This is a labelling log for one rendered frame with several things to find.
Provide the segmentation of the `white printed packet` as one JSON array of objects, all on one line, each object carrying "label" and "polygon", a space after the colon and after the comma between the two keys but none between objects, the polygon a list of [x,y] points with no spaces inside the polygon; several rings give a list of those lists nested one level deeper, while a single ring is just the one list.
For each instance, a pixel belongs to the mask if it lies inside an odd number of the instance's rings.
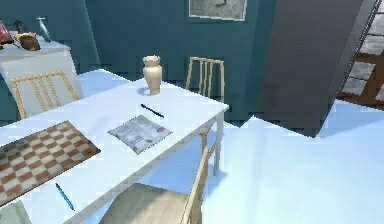
[{"label": "white printed packet", "polygon": [[139,155],[162,141],[171,134],[171,131],[147,119],[145,116],[139,115],[109,130],[108,133],[119,139],[131,148],[134,153]]}]

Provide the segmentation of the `light wooden chair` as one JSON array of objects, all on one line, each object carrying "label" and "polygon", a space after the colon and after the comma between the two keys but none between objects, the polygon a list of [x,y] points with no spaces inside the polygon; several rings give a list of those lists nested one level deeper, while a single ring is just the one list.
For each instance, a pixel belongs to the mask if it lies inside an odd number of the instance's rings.
[{"label": "light wooden chair", "polygon": [[21,119],[61,107],[83,97],[77,76],[64,71],[40,73],[9,80]]},{"label": "light wooden chair", "polygon": [[203,148],[189,194],[135,183],[115,198],[99,224],[203,224],[203,192],[214,149]]},{"label": "light wooden chair", "polygon": [[199,63],[199,87],[198,93],[200,95],[211,97],[212,79],[213,79],[213,68],[215,65],[219,66],[219,83],[220,83],[220,102],[225,102],[225,66],[222,60],[191,57],[189,59],[189,65],[186,76],[185,88],[190,89],[192,81],[193,63]]}]

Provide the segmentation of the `black pen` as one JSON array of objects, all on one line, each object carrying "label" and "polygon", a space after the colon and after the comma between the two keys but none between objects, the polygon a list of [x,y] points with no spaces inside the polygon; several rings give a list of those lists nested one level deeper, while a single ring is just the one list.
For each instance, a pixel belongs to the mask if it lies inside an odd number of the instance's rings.
[{"label": "black pen", "polygon": [[140,104],[140,106],[141,106],[142,108],[144,108],[144,109],[146,109],[146,110],[152,112],[152,113],[155,114],[156,116],[159,116],[159,117],[161,117],[161,118],[164,118],[164,115],[163,115],[163,114],[161,114],[161,113],[159,113],[159,112],[153,110],[152,108],[150,108],[150,107],[148,107],[148,106],[146,106],[146,105],[144,105],[144,104]]}]

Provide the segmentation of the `cream ceramic vase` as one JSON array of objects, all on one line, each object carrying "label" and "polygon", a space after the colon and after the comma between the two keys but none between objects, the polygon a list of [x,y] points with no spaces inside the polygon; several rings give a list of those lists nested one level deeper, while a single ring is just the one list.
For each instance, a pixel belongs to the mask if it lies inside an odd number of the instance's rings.
[{"label": "cream ceramic vase", "polygon": [[160,85],[162,81],[162,67],[160,65],[160,60],[161,58],[156,55],[145,56],[143,58],[143,74],[151,95],[160,93]]}]

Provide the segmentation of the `white table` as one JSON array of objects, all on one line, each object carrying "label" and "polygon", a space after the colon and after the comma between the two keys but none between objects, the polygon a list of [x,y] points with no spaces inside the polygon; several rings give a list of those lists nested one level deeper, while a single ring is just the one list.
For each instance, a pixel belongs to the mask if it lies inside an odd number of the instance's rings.
[{"label": "white table", "polygon": [[[19,198],[32,224],[80,224],[211,124],[217,125],[216,136],[220,138],[227,109],[226,104],[167,82],[162,82],[160,93],[152,96],[146,81],[139,79],[1,127],[0,146],[65,120],[97,146],[99,154]],[[139,155],[108,133],[138,115],[171,131]],[[55,183],[61,186],[75,211],[69,208]]]}]

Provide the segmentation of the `dark grey room door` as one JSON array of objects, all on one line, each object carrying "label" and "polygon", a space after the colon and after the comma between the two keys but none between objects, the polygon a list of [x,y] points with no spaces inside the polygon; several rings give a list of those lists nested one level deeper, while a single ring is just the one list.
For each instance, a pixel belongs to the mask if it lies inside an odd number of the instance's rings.
[{"label": "dark grey room door", "polygon": [[316,136],[380,0],[277,0],[255,115]]}]

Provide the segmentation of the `blue pen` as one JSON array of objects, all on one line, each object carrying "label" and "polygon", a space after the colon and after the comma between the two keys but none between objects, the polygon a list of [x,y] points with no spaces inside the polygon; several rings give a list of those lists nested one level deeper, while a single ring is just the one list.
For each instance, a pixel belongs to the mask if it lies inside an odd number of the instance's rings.
[{"label": "blue pen", "polygon": [[61,194],[61,196],[63,197],[63,199],[65,200],[65,202],[67,203],[67,205],[69,206],[69,208],[71,210],[75,211],[74,205],[72,204],[72,202],[70,201],[68,196],[65,194],[65,192],[63,191],[61,186],[58,183],[55,183],[55,186],[56,186],[57,190],[59,191],[59,193]]}]

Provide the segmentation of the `brown and white chessboard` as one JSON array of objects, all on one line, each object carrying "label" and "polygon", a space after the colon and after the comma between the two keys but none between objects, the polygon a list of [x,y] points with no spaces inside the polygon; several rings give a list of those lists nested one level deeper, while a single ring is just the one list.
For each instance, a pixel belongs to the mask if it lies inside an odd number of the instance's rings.
[{"label": "brown and white chessboard", "polygon": [[100,153],[69,121],[0,147],[0,206]]}]

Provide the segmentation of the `white cabinet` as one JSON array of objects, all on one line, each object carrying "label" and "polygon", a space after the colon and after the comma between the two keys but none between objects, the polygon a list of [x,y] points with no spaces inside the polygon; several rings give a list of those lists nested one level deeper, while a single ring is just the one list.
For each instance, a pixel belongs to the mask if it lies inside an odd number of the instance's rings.
[{"label": "white cabinet", "polygon": [[77,76],[78,79],[68,46],[55,41],[46,42],[39,35],[36,38],[40,44],[38,51],[28,51],[17,44],[6,44],[4,49],[0,50],[0,74],[11,93],[11,78],[64,71],[70,77]]}]

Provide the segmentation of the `brown lumpy object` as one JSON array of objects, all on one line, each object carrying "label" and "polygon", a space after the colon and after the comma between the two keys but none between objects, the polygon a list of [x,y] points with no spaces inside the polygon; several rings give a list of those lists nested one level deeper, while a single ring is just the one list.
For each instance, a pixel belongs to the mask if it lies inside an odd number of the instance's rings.
[{"label": "brown lumpy object", "polygon": [[14,38],[21,44],[21,47],[28,51],[38,51],[40,44],[35,33],[18,33]]}]

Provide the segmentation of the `red and pink object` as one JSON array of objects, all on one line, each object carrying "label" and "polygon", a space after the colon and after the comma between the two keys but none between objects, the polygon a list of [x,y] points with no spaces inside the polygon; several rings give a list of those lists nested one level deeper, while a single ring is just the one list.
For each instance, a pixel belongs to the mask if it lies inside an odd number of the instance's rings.
[{"label": "red and pink object", "polygon": [[13,44],[14,40],[8,30],[8,28],[5,26],[3,21],[0,19],[0,43],[1,44]]}]

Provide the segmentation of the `pale grey-green flat object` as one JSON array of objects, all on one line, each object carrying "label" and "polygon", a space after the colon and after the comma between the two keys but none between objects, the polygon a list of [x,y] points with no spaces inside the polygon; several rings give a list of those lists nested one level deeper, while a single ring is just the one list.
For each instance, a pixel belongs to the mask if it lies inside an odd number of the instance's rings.
[{"label": "pale grey-green flat object", "polygon": [[0,224],[32,224],[21,201],[0,209]]}]

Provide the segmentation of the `framed grey wall picture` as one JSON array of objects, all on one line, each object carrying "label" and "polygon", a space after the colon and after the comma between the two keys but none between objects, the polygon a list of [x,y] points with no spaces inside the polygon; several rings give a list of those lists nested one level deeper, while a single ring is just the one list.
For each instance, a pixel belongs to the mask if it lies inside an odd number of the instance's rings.
[{"label": "framed grey wall picture", "polygon": [[247,0],[189,0],[191,17],[243,21]]}]

